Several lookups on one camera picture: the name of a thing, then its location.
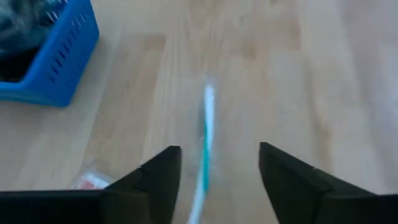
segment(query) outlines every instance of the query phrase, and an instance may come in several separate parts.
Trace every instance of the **wooden floor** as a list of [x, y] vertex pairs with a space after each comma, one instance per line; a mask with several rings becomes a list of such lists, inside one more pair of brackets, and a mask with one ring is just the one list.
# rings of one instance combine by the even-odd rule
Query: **wooden floor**
[[0, 103], [0, 189], [122, 177], [183, 149], [174, 223], [200, 162], [203, 87], [216, 135], [202, 223], [277, 223], [259, 142], [378, 194], [398, 192], [395, 0], [92, 0], [101, 37], [65, 109]]

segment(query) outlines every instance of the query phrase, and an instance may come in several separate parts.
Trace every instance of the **basket slot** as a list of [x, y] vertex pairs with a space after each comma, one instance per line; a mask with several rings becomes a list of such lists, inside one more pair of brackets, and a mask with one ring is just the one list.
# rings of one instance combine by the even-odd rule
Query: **basket slot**
[[77, 40], [75, 33], [73, 32], [73, 30], [70, 30], [70, 35], [73, 37], [74, 40]]
[[83, 21], [83, 23], [86, 23], [86, 19], [84, 18], [82, 13], [80, 13], [80, 17], [81, 17], [81, 20]]
[[58, 53], [60, 54], [61, 58], [63, 58], [64, 60], [66, 60], [65, 54], [64, 54], [61, 50], [58, 50]]
[[54, 66], [51, 66], [51, 70], [52, 70], [55, 74], [59, 75], [58, 70], [57, 70], [56, 68], [54, 68]]
[[84, 6], [83, 9], [84, 9], [84, 15], [86, 16], [86, 18], [87, 19], [90, 18], [89, 14], [88, 14], [87, 6]]
[[65, 44], [62, 44], [62, 46], [63, 46], [63, 48], [65, 49], [65, 51], [66, 51], [68, 54], [70, 54], [69, 47], [67, 47]]
[[60, 68], [62, 68], [62, 63], [61, 63], [57, 58], [54, 58], [54, 60], [55, 60], [55, 63], [57, 63], [57, 65], [58, 65]]
[[75, 19], [77, 21], [77, 24], [81, 27], [81, 24], [83, 23], [78, 16], [75, 16]]
[[80, 34], [79, 28], [77, 26], [75, 26], [75, 30], [77, 34]]
[[52, 83], [55, 83], [54, 77], [52, 77], [52, 76], [50, 76], [50, 75], [47, 75], [47, 78], [48, 78]]

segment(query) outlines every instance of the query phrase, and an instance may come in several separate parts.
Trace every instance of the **blue basket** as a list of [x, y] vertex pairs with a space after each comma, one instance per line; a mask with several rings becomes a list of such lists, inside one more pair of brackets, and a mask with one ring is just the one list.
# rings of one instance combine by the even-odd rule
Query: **blue basket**
[[90, 0], [69, 0], [23, 80], [0, 82], [0, 100], [68, 106], [98, 37]]

